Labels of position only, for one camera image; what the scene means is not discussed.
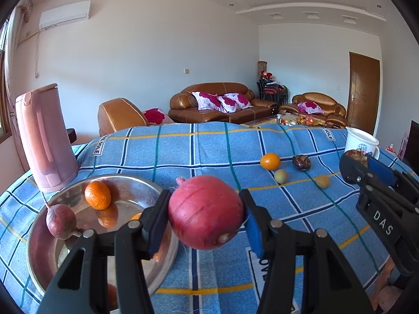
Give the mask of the red floral cushion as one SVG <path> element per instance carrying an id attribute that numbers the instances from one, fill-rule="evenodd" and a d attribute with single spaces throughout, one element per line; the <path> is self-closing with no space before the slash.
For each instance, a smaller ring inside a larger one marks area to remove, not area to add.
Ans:
<path id="1" fill-rule="evenodd" d="M 151 126 L 162 126 L 174 123 L 174 121 L 167 114 L 158 108 L 144 111 L 144 116 Z"/>

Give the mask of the red pomegranate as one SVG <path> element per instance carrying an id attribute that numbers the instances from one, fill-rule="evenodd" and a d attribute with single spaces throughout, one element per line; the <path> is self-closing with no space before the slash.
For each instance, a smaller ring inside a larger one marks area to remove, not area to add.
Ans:
<path id="1" fill-rule="evenodd" d="M 168 204 L 173 232 L 186 246 L 214 250 L 229 242 L 244 221 L 239 195 L 211 175 L 177 178 L 177 189 Z"/>

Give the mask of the dark mangosteen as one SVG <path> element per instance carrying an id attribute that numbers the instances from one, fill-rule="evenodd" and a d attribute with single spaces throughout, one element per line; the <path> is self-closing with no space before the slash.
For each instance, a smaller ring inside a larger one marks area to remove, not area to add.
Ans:
<path id="1" fill-rule="evenodd" d="M 294 155 L 293 166 L 299 171 L 307 171 L 311 169 L 312 163 L 307 155 Z"/>
<path id="2" fill-rule="evenodd" d="M 360 149 L 348 150 L 345 152 L 345 155 L 359 162 L 361 165 L 368 167 L 368 157 Z"/>

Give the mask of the steel round bowl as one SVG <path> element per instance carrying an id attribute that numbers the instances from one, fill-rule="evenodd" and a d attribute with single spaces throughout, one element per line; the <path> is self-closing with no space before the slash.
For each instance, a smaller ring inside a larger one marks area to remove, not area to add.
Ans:
<path id="1" fill-rule="evenodd" d="M 109 208 L 85 200 L 88 180 L 57 193 L 77 217 L 80 237 L 58 240 L 46 225 L 47 208 L 33 222 L 28 271 L 43 298 L 39 313 L 152 313 L 151 296 L 166 278 L 178 250 L 168 220 L 170 191 L 139 177 L 99 177 L 112 195 Z M 138 220 L 131 220 L 142 213 Z M 109 310 L 107 284 L 117 288 L 118 308 Z"/>

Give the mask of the floral pillow right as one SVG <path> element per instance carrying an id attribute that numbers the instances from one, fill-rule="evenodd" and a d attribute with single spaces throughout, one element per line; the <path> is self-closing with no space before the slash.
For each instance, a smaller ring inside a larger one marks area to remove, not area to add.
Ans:
<path id="1" fill-rule="evenodd" d="M 228 93 L 222 96 L 218 96 L 218 99 L 221 101 L 225 109 L 225 113 L 228 114 L 253 107 L 251 102 L 242 93 Z"/>

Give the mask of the small yellow-green fruit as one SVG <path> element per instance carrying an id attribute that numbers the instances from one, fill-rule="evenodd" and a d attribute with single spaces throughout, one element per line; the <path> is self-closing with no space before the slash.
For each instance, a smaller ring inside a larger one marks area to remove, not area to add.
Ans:
<path id="1" fill-rule="evenodd" d="M 288 180 L 288 174 L 284 169 L 279 169 L 275 172 L 274 179 L 278 184 L 284 184 Z"/>

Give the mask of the small smooth orange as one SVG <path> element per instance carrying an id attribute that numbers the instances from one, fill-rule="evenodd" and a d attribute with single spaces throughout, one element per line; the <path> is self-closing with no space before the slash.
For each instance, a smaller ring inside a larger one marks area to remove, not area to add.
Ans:
<path id="1" fill-rule="evenodd" d="M 276 170 L 280 167 L 280 157 L 275 153 L 266 153 L 260 159 L 260 165 L 262 168 L 268 171 Z"/>

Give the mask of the blue plaid tablecloth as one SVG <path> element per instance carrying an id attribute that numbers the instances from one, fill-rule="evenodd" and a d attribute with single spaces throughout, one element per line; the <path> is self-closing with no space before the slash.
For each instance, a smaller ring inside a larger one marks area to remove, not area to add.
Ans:
<path id="1" fill-rule="evenodd" d="M 291 228 L 325 229 L 354 269 L 367 293 L 372 293 L 388 252 L 356 210 L 357 186 L 339 173 L 346 131 L 268 124 L 247 128 L 230 123 L 171 124 L 119 131 L 72 150 L 78 179 L 127 174 L 174 189 L 179 177 L 215 176 L 236 191 L 248 189 L 254 201 Z M 265 170 L 266 153 L 280 157 L 280 167 Z M 307 155 L 311 169 L 299 171 L 294 155 Z M 278 184 L 277 170 L 288 180 Z M 315 183 L 327 175 L 330 185 Z M 247 236 L 239 232 L 216 250 L 180 246 L 165 281 L 152 296 L 157 313 L 255 313 L 267 263 L 256 258 Z"/>

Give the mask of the floral pillow left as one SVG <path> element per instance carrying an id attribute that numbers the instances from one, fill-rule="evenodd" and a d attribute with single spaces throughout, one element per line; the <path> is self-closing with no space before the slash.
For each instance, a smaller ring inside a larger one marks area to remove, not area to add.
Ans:
<path id="1" fill-rule="evenodd" d="M 199 111 L 225 112 L 225 109 L 216 94 L 209 94 L 206 92 L 192 92 L 192 95 L 196 99 L 197 108 Z"/>

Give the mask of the mandarin orange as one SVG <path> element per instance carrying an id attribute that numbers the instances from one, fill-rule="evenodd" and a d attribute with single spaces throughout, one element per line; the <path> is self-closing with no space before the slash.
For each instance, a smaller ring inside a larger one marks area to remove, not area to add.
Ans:
<path id="1" fill-rule="evenodd" d="M 138 220 L 141 217 L 142 213 L 137 213 L 131 217 L 131 220 Z"/>
<path id="2" fill-rule="evenodd" d="M 85 188 L 85 200 L 95 210 L 102 211 L 110 206 L 112 202 L 112 195 L 105 183 L 93 181 Z"/>

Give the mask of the pink curtain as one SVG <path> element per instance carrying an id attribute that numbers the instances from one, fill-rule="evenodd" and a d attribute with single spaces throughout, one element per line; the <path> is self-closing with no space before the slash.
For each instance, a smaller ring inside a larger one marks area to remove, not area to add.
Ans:
<path id="1" fill-rule="evenodd" d="M 18 117 L 16 115 L 16 98 L 20 94 L 18 87 L 19 76 L 19 41 L 23 35 L 23 28 L 31 18 L 33 9 L 32 0 L 20 0 L 9 17 L 6 30 L 4 53 L 4 78 L 6 87 L 6 105 L 14 145 L 19 162 L 24 172 L 29 169 L 28 161 L 23 149 L 19 131 Z"/>

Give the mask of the cluttered coffee table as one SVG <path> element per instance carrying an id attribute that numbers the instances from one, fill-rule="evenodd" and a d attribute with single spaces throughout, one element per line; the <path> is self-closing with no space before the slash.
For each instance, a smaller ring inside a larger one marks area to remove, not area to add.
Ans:
<path id="1" fill-rule="evenodd" d="M 255 121 L 243 123 L 243 126 L 255 128 L 265 124 L 277 124 L 282 126 L 310 126 L 310 127 L 325 127 L 326 122 L 318 120 L 312 116 L 299 116 L 294 114 L 277 114 L 269 116 Z"/>

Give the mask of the purple red onion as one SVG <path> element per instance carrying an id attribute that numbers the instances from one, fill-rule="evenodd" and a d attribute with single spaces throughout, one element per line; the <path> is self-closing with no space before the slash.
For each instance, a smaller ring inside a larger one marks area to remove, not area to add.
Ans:
<path id="1" fill-rule="evenodd" d="M 72 236 L 80 237 L 77 228 L 77 217 L 74 211 L 65 204 L 47 206 L 46 225 L 51 235 L 58 240 L 67 240 Z"/>

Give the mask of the window with wooden frame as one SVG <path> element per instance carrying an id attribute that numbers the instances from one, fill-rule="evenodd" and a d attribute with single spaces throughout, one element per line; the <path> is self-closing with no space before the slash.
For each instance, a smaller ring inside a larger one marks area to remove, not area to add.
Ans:
<path id="1" fill-rule="evenodd" d="M 12 135 L 11 116 L 13 115 L 11 103 L 6 85 L 6 35 L 9 28 L 9 20 L 6 19 L 1 26 L 1 135 L 0 143 Z"/>

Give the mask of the white cartoon mug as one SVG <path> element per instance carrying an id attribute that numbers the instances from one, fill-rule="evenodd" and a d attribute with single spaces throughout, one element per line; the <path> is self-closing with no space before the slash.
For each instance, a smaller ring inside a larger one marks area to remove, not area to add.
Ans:
<path id="1" fill-rule="evenodd" d="M 370 133 L 358 128 L 346 127 L 347 137 L 344 151 L 360 150 L 364 155 L 378 160 L 380 155 L 379 141 Z"/>

